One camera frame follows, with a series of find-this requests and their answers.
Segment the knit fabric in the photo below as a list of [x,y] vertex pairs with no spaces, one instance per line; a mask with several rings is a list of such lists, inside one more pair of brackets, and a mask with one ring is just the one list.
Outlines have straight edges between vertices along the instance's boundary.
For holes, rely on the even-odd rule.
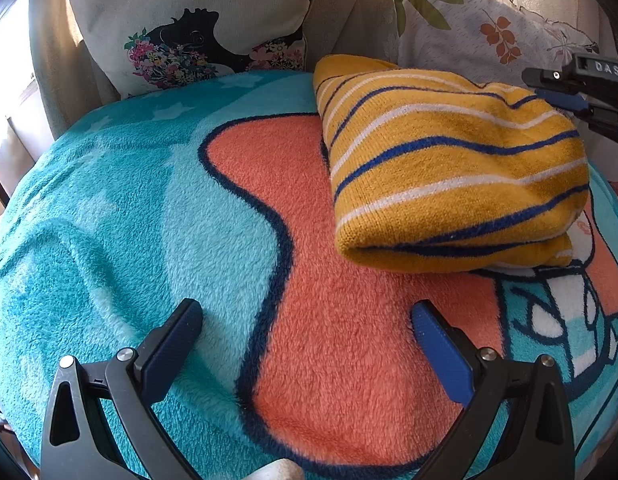
[[528,90],[353,56],[314,74],[336,248],[405,272],[566,266],[588,169],[572,123]]

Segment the blue gripper pad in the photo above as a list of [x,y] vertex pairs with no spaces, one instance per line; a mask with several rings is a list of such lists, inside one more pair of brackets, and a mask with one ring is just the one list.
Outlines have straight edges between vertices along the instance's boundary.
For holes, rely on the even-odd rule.
[[466,408],[474,394],[471,368],[425,302],[413,306],[411,323],[416,341],[447,396]]
[[175,319],[169,318],[156,329],[156,332],[164,330],[166,334],[162,334],[161,341],[142,368],[140,396],[146,405],[164,400],[202,330],[202,307],[197,301],[186,301],[187,305],[181,304],[174,313]]
[[553,107],[568,110],[569,112],[581,112],[588,108],[588,103],[579,95],[562,94],[542,88],[535,89],[535,94],[544,99]]

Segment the metal screw head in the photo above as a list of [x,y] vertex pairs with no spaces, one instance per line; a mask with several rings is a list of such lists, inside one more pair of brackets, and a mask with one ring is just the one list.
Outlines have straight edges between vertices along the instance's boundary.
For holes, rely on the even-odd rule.
[[496,357],[498,357],[498,352],[493,348],[489,348],[488,346],[480,348],[480,359],[483,361],[495,361]]
[[550,355],[543,355],[540,357],[540,362],[547,368],[551,368],[555,364],[555,359]]
[[75,359],[72,355],[65,355],[62,359],[60,359],[60,368],[69,368],[73,365]]
[[129,359],[131,359],[134,356],[134,349],[133,348],[122,348],[117,354],[116,354],[116,358],[118,359],[118,361],[128,361]]

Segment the pillow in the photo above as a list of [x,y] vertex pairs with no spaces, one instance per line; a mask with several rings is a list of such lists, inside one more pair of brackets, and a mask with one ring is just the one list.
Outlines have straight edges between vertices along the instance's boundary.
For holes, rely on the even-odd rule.
[[559,70],[573,52],[598,52],[586,34],[505,0],[394,0],[398,64],[474,83],[524,86],[527,67]]
[[70,0],[120,95],[253,69],[304,69],[310,0]]

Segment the white object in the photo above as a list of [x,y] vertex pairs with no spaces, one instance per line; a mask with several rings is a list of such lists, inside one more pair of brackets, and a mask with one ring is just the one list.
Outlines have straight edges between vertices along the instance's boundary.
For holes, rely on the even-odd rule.
[[304,480],[304,472],[295,462],[282,459],[265,465],[243,480]]
[[[254,68],[302,68],[309,0],[70,2],[90,54],[123,98]],[[286,39],[268,43],[277,38]]]

